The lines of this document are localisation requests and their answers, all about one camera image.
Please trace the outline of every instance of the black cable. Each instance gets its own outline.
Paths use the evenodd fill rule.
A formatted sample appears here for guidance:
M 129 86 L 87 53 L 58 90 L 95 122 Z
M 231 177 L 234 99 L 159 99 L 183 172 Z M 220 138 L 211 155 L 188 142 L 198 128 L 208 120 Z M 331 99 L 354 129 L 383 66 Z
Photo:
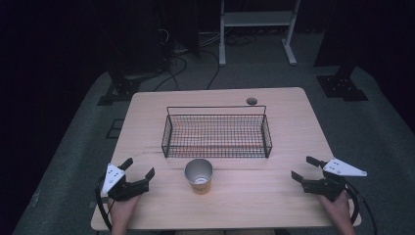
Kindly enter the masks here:
M 179 60 L 181 60 L 183 63 L 184 63 L 184 67 L 183 67 L 183 69 L 181 69 L 178 73 L 176 73 L 176 74 L 172 74 L 170 77 L 168 77 L 168 78 L 166 78 L 165 80 L 163 80 L 153 91 L 157 91 L 165 82 L 167 82 L 168 80 L 170 80 L 170 79 L 172 79 L 172 78 L 174 78 L 174 80 L 175 80 L 175 82 L 176 82 L 176 88 L 178 88 L 178 83 L 177 83 L 177 80 L 176 80 L 176 76 L 178 75 L 178 74 L 180 74 L 181 72 L 183 72 L 184 70 L 186 70 L 186 68 L 187 68 L 187 62 L 186 62 L 186 60 L 184 60 L 184 59 L 182 59 L 182 58 L 180 58 L 180 57 L 176 57 L 176 59 L 179 59 Z
M 363 198 L 363 196 L 359 193 L 359 191 L 357 191 L 356 187 L 354 187 L 352 184 L 350 184 L 350 183 L 349 183 L 349 182 L 347 182 L 347 181 L 346 181 L 346 185 L 347 185 L 348 187 L 350 187 L 350 188 L 354 191 L 354 193 L 355 193 L 355 195 L 357 196 L 357 198 L 358 198 L 361 202 L 363 202 L 364 206 L 366 207 L 366 210 L 367 210 L 367 211 L 368 211 L 368 213 L 369 213 L 370 219 L 372 220 L 372 225 L 373 225 L 373 229 L 374 229 L 374 234 L 375 234 L 375 235 L 377 235 L 377 234 L 378 234 L 378 226 L 377 226 L 376 221 L 375 221 L 375 216 L 372 214 L 372 211 L 371 211 L 371 210 L 370 210 L 370 208 L 369 208 L 369 204 L 366 202 L 366 200 Z
M 104 205 L 103 205 L 103 201 L 102 201 L 102 198 L 101 198 L 101 190 L 100 190 L 100 188 L 101 188 L 100 187 L 101 182 L 104 181 L 105 176 L 106 176 L 106 174 L 104 173 L 98 179 L 97 185 L 95 187 L 95 199 L 97 201 L 97 206 L 98 206 L 98 209 L 100 210 L 101 216 L 103 217 L 103 220 L 104 220 L 105 224 L 107 225 L 107 227 L 111 231 L 112 228 L 113 228 L 113 226 L 111 225 L 110 220 L 108 219 L 108 214 L 105 212 Z
M 216 59 L 216 61 L 217 61 L 217 70 L 216 70 L 216 72 L 214 73 L 213 78 L 210 80 L 210 83 L 209 83 L 209 84 L 208 84 L 208 86 L 207 86 L 207 90 L 209 90 L 209 89 L 210 89 L 211 84 L 212 84 L 212 83 L 213 83 L 213 81 L 216 79 L 217 74 L 219 73 L 219 69 L 220 69 L 219 59 L 217 58 L 217 56 L 216 56 L 216 55 L 214 55 L 214 54 L 213 54 L 213 53 L 211 53 L 210 51 L 201 50 L 201 52 L 205 52 L 205 53 L 209 53 L 209 54 L 213 55 L 213 56 L 214 56 L 214 58 L 215 58 L 215 59 Z

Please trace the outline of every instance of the metal shelf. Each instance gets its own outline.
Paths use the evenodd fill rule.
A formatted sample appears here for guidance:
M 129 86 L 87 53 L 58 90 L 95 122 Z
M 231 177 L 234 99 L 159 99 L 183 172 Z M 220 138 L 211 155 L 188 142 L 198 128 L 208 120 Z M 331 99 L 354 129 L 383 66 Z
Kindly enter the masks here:
M 291 66 L 297 64 L 297 60 L 291 49 L 291 38 L 293 36 L 294 26 L 296 24 L 297 14 L 300 7 L 300 0 L 296 0 L 293 11 L 280 12 L 236 12 L 226 13 L 225 1 L 222 0 L 220 10 L 220 43 L 219 43 L 219 64 L 226 65 L 225 49 L 225 27 L 228 26 L 273 26 L 287 25 L 289 27 L 287 38 L 282 39 L 284 50 L 287 54 Z

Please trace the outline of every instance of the gray carpet floor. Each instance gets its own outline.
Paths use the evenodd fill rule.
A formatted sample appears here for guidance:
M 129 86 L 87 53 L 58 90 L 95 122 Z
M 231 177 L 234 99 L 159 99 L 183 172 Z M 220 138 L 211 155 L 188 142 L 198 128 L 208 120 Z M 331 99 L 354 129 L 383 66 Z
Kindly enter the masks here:
M 337 68 L 313 66 L 323 34 L 295 33 L 293 51 L 298 60 L 289 65 L 281 45 L 283 35 L 258 36 L 245 46 L 227 47 L 227 65 L 220 68 L 210 89 L 301 87 L 305 90 L 335 157 L 368 172 L 365 178 L 349 178 L 369 203 L 379 234 L 413 234 L 415 231 L 415 136 L 364 70 L 351 79 L 369 101 L 345 102 L 327 98 L 316 76 Z M 217 55 L 216 46 L 204 48 Z M 207 89 L 217 70 L 209 53 L 187 54 L 187 68 L 176 76 L 180 90 Z M 183 68 L 171 60 L 173 73 Z M 142 83 L 140 92 L 153 92 L 167 72 Z M 90 227 L 95 208 L 94 188 L 111 161 L 116 139 L 107 138 L 113 121 L 124 118 L 128 102 L 97 106 L 111 84 L 107 73 L 97 77 L 80 105 L 61 145 L 27 206 L 14 234 L 97 234 Z M 177 89 L 173 80 L 158 91 Z M 358 234 L 373 234 L 370 217 L 361 205 Z M 334 228 L 288 228 L 293 235 L 337 234 Z M 128 234 L 158 234 L 129 231 Z

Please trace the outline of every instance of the wire basket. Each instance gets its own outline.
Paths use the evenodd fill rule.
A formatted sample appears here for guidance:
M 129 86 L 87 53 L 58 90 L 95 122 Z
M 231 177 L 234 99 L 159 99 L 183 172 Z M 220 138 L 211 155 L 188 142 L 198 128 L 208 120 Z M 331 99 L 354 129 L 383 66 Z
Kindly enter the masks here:
M 269 158 L 265 106 L 168 107 L 166 158 Z

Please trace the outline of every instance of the cable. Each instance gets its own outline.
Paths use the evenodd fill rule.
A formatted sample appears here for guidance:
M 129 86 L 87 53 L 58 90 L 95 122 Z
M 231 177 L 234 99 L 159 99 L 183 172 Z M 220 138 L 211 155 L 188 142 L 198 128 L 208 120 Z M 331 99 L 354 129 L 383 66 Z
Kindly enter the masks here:
M 350 184 L 349 182 L 346 181 L 346 185 L 349 186 L 354 191 L 356 197 L 361 202 L 363 202 L 364 206 L 366 207 L 366 210 L 369 213 L 370 219 L 372 220 L 374 234 L 377 235 L 378 234 L 378 226 L 377 226 L 376 221 L 375 221 L 375 216 L 373 216 L 372 211 L 369 208 L 369 204 L 366 202 L 366 200 L 363 198 L 363 196 L 359 193 L 359 191 L 357 191 L 357 189 L 352 184 Z
M 170 77 L 168 77 L 168 78 L 166 78 L 165 80 L 163 80 L 153 91 L 157 91 L 165 82 L 167 82 L 168 80 L 170 80 L 170 79 L 174 79 L 175 80 L 175 83 L 176 83 L 176 89 L 178 89 L 178 83 L 177 83 L 177 80 L 176 80 L 176 76 L 178 75 L 178 74 L 180 74 L 181 72 L 183 72 L 184 70 L 186 70 L 186 68 L 187 68 L 187 62 L 186 62 L 186 60 L 184 60 L 184 59 L 182 59 L 182 58 L 180 58 L 180 57 L 176 57 L 176 59 L 179 59 L 179 60 L 181 60 L 183 63 L 184 63 L 184 67 L 183 67 L 183 69 L 181 69 L 178 73 L 176 73 L 176 74 L 172 74 L 171 73 L 171 76 Z
M 211 84 L 212 84 L 212 83 L 213 83 L 213 81 L 216 79 L 217 74 L 219 73 L 219 69 L 220 69 L 219 59 L 217 58 L 217 56 L 216 56 L 216 55 L 214 55 L 214 54 L 213 54 L 213 53 L 211 53 L 210 51 L 201 50 L 201 52 L 205 52 L 205 53 L 209 53 L 209 54 L 213 55 L 213 56 L 214 56 L 214 58 L 215 58 L 215 59 L 216 59 L 216 61 L 217 61 L 217 70 L 216 70 L 216 72 L 214 73 L 213 78 L 210 80 L 210 83 L 209 83 L 209 84 L 208 84 L 208 86 L 207 86 L 207 90 L 209 90 L 209 89 L 210 89 Z

